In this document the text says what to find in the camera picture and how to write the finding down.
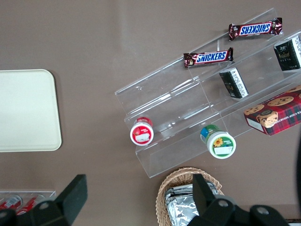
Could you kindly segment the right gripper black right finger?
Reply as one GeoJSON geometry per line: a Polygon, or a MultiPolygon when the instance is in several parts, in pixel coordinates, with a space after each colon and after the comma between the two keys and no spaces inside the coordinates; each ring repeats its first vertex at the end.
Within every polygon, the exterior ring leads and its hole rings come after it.
{"type": "Polygon", "coordinates": [[[229,226],[233,220],[234,204],[221,196],[213,195],[201,174],[193,175],[193,200],[198,216],[191,220],[193,226],[229,226]]]}

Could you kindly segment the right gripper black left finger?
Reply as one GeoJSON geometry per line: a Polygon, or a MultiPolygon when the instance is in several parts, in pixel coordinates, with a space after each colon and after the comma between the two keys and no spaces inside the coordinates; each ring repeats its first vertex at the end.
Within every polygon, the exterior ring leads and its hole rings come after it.
{"type": "Polygon", "coordinates": [[[78,174],[54,199],[39,203],[30,213],[33,226],[71,226],[87,201],[87,177],[78,174]]]}

